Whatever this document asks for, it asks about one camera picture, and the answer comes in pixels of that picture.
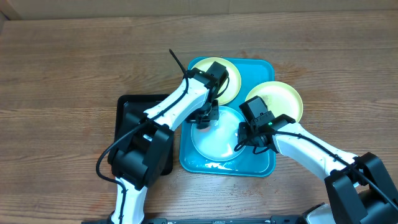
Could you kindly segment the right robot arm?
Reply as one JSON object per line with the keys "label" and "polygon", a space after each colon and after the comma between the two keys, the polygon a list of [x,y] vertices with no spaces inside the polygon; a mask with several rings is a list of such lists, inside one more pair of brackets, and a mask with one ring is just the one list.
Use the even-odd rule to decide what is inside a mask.
{"label": "right robot arm", "polygon": [[235,151],[251,146],[287,156],[324,181],[329,202],[302,214],[298,223],[397,223],[397,188],[385,165],[368,152],[357,156],[306,131],[290,116],[274,116],[258,96],[240,105]]}

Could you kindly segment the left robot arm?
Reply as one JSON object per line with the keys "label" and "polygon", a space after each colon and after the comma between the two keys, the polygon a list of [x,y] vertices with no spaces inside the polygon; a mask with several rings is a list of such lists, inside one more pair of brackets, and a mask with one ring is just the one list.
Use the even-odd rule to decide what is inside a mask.
{"label": "left robot arm", "polygon": [[159,104],[123,114],[108,158],[118,195],[109,223],[142,223],[147,189],[159,178],[169,159],[174,131],[184,122],[207,128],[217,120],[218,97],[228,85],[226,66],[213,62],[203,71],[183,71],[180,86]]}

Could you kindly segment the light blue plate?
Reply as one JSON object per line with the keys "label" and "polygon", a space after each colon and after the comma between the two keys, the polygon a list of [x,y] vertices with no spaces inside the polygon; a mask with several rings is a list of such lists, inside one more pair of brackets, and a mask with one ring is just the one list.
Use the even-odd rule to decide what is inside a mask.
{"label": "light blue plate", "polygon": [[199,129],[197,124],[191,128],[191,138],[195,149],[205,158],[214,161],[228,161],[239,155],[234,151],[238,143],[239,124],[244,118],[236,110],[219,107],[219,118],[210,121],[207,128]]}

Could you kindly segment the green orange scrub sponge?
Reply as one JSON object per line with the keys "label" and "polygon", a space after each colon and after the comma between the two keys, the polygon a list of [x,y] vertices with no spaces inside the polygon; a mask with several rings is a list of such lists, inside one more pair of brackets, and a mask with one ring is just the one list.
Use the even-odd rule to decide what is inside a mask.
{"label": "green orange scrub sponge", "polygon": [[197,130],[199,131],[208,131],[210,128],[210,123],[201,123],[197,125]]}

